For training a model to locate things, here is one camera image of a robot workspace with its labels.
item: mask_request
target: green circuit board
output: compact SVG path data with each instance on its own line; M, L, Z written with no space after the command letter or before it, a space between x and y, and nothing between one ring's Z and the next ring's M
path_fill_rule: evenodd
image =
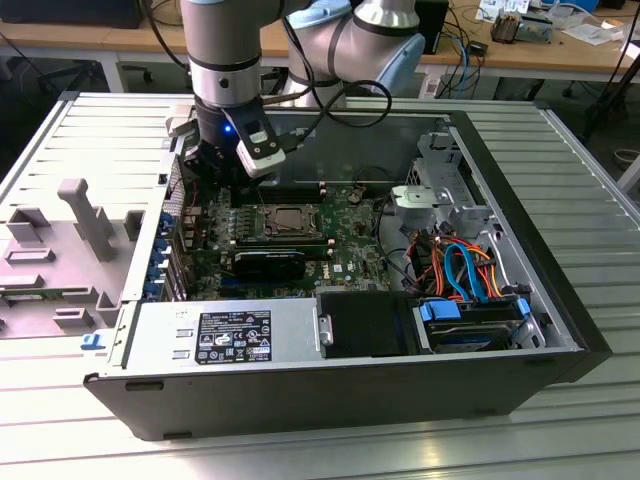
M336 287L389 290L387 266L372 236L374 200L365 199L354 205L348 200L351 192L352 188L347 186L328 188L324 202L318 205L249 205L238 209L230 206L227 191L218 192L203 207L208 211L206 218L193 219L198 224L197 237L208 241L192 242L187 250L196 278L191 299L311 297L318 288ZM269 225L265 222L265 211L273 211L275 207L283 211L294 207L305 213L315 212L315 220L311 223L317 221L318 224L310 227L307 223L304 227L316 237L321 236L321 232L331 241L323 245L287 248L322 252L317 259L305 263L304 277L300 280L244 284L233 274L232 259L239 251L235 242L240 243L243 235L260 239L265 225Z

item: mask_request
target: table leg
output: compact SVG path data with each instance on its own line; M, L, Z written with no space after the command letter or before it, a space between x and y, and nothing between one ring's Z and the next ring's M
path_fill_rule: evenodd
M418 98L435 98L440 86L440 79L447 73L447 65L425 65L424 78Z
M118 63L118 57L115 53L106 53L102 55L98 61L102 65L104 76L109 85L111 93L124 93L127 91L126 79Z
M8 82L13 78L11 75L11 70L9 70L9 66L7 62L9 61L9 57L0 57L0 81Z
M623 192L631 190L636 183L640 180L640 155L636 157L629 168L622 174L620 180L618 180L618 186Z

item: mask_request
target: blue cable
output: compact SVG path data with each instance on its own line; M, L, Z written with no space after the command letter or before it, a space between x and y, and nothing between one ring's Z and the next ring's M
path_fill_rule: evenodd
M480 303L488 302L489 298L482 289L482 284L478 281L478 277L476 276L476 268L473 265L473 257L471 256L471 252L464 245L449 245L447 251L444 254L444 271L447 275L447 280L449 281L451 286L460 295L462 295L462 299L465 302L468 302L470 300L469 294L464 288L462 288L462 286L458 282L456 282L456 277L453 274L451 263L453 261L453 254L455 253L455 250L460 250L462 252L464 261L467 264L467 271L469 272L469 283L471 284L471 292L473 293L473 296L480 300Z
M449 37L451 40L454 40L458 46L460 47L460 55L462 55L462 61L464 62L464 70L462 71L462 79L460 80L460 85L458 85L458 93L453 98L459 98L460 94L464 91L464 84L467 81L467 72L469 71L469 55L467 54L467 50L464 48L462 44L462 40L456 37L455 35L446 34L446 37Z

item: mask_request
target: gray plastic part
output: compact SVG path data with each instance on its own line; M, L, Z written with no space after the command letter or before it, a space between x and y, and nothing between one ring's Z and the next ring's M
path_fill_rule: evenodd
M111 225L111 222L107 218L107 214L104 212L104 209L102 207L93 207L93 212L95 213L96 219L98 220L100 227L102 227L102 231L105 236L107 238L113 237L113 235L115 234L115 230L113 229L113 225ZM76 227L76 230L78 231L78 235L80 235L80 238L82 240L87 240L87 236L82 231L82 227L80 226L80 224L74 223L74 225Z
M49 226L38 208L17 208L7 222L7 228L20 245L42 243L37 229Z
M107 327L115 327L118 321L120 306L114 305L109 296L102 292L96 305L96 313L100 315Z
M104 225L96 216L96 213L87 198L89 185L84 178L67 178L58 188L58 197L69 204L73 210L78 224L91 246L93 253L100 262L108 262L115 254L104 235Z
M53 321L60 328L92 327L93 317L86 308L58 308Z
M44 284L40 275L2 275L0 287L2 288L38 288Z
M127 216L124 218L124 229L132 242L138 240L143 218L144 210L131 210L127 212Z
M4 259L9 265L51 263L56 259L56 254L50 248L23 248L9 250Z
M95 303L98 300L98 292L89 286L84 292L63 293L62 297L69 303Z

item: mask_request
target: floor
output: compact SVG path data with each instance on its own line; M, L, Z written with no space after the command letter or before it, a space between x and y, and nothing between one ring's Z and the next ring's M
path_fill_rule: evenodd
M38 72L51 72L72 66L70 61L36 59L35 67L26 61L12 62L13 79L0 83L0 175L11 167L19 152L30 140L51 106L57 98L56 92L43 92L38 85ZM153 75L153 82L147 84L140 72L128 72L127 79L131 92L144 93L178 93L188 92L185 78L172 64L147 64ZM70 78L54 80L56 88L64 90ZM482 78L475 91L475 99L491 99L497 79ZM584 125L585 109L592 104L603 84L575 84L571 98L563 96L569 82L548 81L537 95L537 100L547 103L574 133L580 133ZM411 84L403 92L403 96L417 96L420 78L416 75ZM107 87L99 80L84 81L82 91L107 91ZM521 79L506 79L502 82L498 95L500 99L518 100L524 94ZM640 150L640 88L632 87L627 101L628 117L602 126L589 142L589 150L600 161L613 178L618 178L624 171L624 164L616 162L613 152L617 149ZM640 198L638 191L632 196Z

